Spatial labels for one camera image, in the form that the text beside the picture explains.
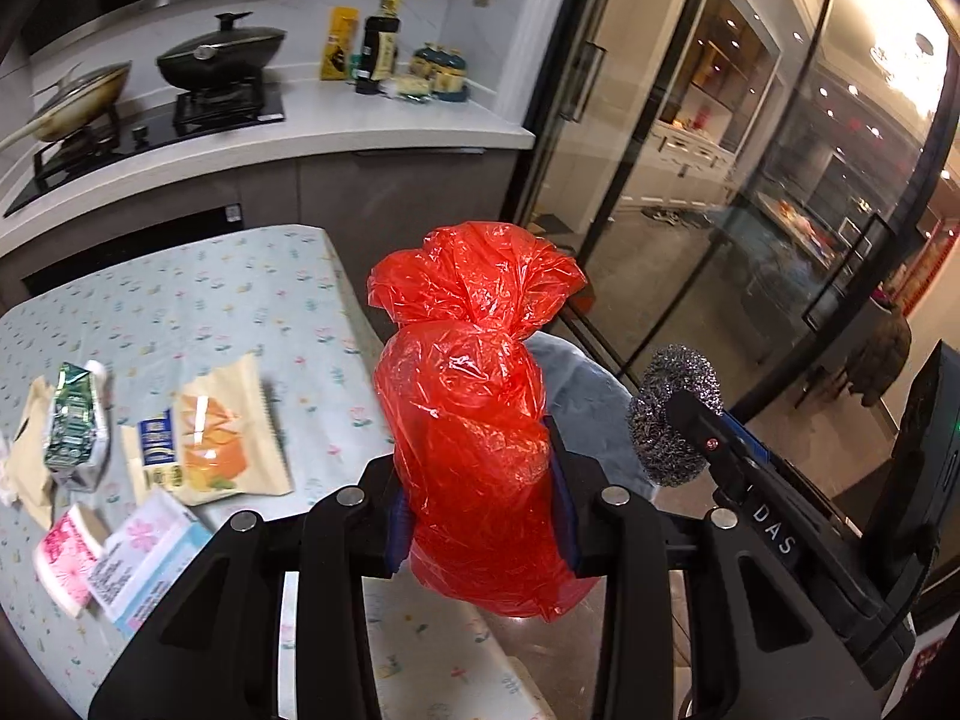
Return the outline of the black wok with lid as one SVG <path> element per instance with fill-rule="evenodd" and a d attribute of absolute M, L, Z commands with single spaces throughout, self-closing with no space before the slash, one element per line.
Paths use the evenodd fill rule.
<path fill-rule="evenodd" d="M 156 57 L 161 76 L 174 88 L 206 91 L 239 83 L 260 83 L 262 73 L 285 41 L 285 29 L 244 26 L 250 11 L 218 13 L 218 27 L 190 37 Z"/>

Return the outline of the green patterned snack pack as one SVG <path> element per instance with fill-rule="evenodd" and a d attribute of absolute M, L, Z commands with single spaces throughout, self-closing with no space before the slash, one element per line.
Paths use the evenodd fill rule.
<path fill-rule="evenodd" d="M 94 493 L 109 457 L 107 369 L 94 359 L 62 362 L 44 427 L 43 462 L 60 488 Z"/>

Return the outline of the black framed glass sliding door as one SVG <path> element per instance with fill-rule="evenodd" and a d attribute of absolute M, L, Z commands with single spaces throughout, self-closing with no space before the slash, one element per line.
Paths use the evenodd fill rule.
<path fill-rule="evenodd" d="M 950 176 L 957 0 L 566 0 L 517 215 L 626 385 L 666 344 L 765 411 L 866 314 Z"/>

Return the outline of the floral patterned tablecloth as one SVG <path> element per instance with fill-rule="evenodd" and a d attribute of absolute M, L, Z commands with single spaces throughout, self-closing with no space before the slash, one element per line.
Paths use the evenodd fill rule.
<path fill-rule="evenodd" d="M 64 284 L 2 317 L 2 434 L 64 362 L 109 372 L 110 457 L 93 494 L 57 491 L 55 514 L 81 502 L 109 533 L 148 546 L 135 515 L 145 482 L 133 452 L 140 422 L 172 418 L 174 449 L 199 443 L 180 479 L 214 532 L 236 511 L 265 520 L 309 511 L 356 483 L 392 439 L 371 374 L 381 341 L 319 227 L 275 226 L 174 247 Z M 261 481 L 267 437 L 285 496 L 241 496 Z M 96 601 L 60 610 L 34 569 L 41 527 L 2 505 L 2 608 L 26 652 L 86 718 L 127 645 Z M 384 718 L 553 718 L 482 613 L 423 589 L 409 571 L 364 580 L 374 679 Z"/>

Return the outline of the teal condiment jar set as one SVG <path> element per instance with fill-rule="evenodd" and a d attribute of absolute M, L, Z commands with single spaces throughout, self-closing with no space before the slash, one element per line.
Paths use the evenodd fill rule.
<path fill-rule="evenodd" d="M 465 103 L 469 99 L 467 62 L 459 50 L 426 43 L 412 54 L 412 75 L 425 78 L 431 94 L 446 103 Z"/>

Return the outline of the white kitchen countertop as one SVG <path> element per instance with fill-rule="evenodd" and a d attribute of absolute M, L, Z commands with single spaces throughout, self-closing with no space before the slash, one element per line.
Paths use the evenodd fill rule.
<path fill-rule="evenodd" d="M 529 149 L 534 135 L 475 103 L 413 104 L 347 85 L 285 83 L 285 119 L 150 149 L 2 215 L 2 252 L 137 193 L 270 161 L 383 149 Z"/>

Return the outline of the black gas stove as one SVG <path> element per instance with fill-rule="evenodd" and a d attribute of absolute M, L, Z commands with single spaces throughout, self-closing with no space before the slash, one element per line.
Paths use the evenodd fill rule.
<path fill-rule="evenodd" d="M 152 149 L 283 121 L 281 86 L 267 82 L 242 82 L 223 94 L 181 93 L 174 103 L 127 119 L 109 109 L 93 125 L 32 155 L 29 181 L 3 206 L 3 216 L 8 218 L 91 172 Z"/>

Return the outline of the pink floral tissue pack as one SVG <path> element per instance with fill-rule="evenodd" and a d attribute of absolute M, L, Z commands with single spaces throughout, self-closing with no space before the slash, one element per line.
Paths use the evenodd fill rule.
<path fill-rule="evenodd" d="M 83 504 L 73 504 L 34 550 L 37 580 L 68 617 L 76 619 L 91 600 L 88 578 L 103 554 L 109 530 Z"/>

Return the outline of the red plastic bag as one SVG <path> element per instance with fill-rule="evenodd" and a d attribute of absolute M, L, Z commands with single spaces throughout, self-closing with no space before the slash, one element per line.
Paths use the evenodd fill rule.
<path fill-rule="evenodd" d="M 556 619 L 592 587 L 556 544 L 547 392 L 526 348 L 585 284 L 555 245 L 493 221 L 438 227 L 371 270 L 368 302 L 395 325 L 374 390 L 428 589 Z"/>

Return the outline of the steel wool scrubber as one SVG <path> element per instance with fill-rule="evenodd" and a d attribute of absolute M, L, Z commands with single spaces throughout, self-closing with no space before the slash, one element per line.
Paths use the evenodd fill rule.
<path fill-rule="evenodd" d="M 628 411 L 631 444 L 652 483 L 680 488 L 703 472 L 706 458 L 683 429 L 704 411 L 722 410 L 718 374 L 700 351 L 669 344 L 652 356 Z"/>

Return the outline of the orange white snack bag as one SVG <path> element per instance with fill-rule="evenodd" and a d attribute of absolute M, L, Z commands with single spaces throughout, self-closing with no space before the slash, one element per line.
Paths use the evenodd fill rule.
<path fill-rule="evenodd" d="M 159 415 L 122 427 L 121 438 L 139 502 L 156 489 L 187 507 L 293 491 L 251 355 L 195 377 Z"/>

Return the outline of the dark soy sauce bottle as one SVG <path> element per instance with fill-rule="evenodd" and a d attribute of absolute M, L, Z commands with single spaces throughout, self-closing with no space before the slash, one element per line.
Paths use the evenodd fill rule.
<path fill-rule="evenodd" d="M 355 91 L 364 96 L 381 93 L 381 85 L 395 68 L 400 0 L 381 0 L 374 15 L 364 21 L 363 41 L 356 66 Z"/>

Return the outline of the beige paper bag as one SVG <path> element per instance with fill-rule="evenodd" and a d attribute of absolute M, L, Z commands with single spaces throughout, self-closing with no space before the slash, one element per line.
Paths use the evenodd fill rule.
<path fill-rule="evenodd" d="M 44 465 L 44 431 L 52 387 L 43 377 L 31 382 L 10 449 L 8 472 L 18 504 L 44 532 L 52 527 L 52 476 Z"/>

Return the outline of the small wrapped food packet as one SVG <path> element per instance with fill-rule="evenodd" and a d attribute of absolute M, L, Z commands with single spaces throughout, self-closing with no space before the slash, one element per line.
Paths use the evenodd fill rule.
<path fill-rule="evenodd" d="M 433 99 L 433 87 L 428 78 L 418 75 L 397 75 L 384 83 L 384 93 L 391 99 L 423 104 Z"/>

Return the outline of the trash bin with white liner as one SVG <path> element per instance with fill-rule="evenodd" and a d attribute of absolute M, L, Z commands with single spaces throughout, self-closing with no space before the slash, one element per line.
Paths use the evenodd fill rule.
<path fill-rule="evenodd" d="M 630 392 L 564 338 L 537 332 L 526 348 L 544 374 L 547 413 L 565 447 L 597 460 L 610 483 L 654 500 L 659 486 L 647 476 L 631 442 Z"/>

